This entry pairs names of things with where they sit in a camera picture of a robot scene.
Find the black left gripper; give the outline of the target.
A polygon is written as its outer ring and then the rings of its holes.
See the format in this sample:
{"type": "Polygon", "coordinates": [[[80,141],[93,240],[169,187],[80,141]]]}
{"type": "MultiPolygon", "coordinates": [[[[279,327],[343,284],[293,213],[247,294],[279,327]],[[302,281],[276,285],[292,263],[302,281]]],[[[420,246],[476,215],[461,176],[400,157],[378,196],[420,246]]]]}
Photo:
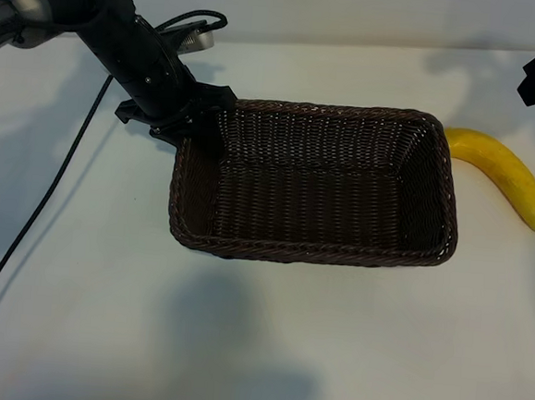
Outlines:
{"type": "Polygon", "coordinates": [[[130,97],[115,111],[122,123],[145,124],[153,138],[176,144],[178,152],[187,141],[214,159],[223,156],[220,111],[234,109],[237,96],[230,87],[194,85],[176,52],[145,19],[134,18],[127,26],[110,73],[130,97]],[[188,112],[191,93],[195,113],[188,112]]]}

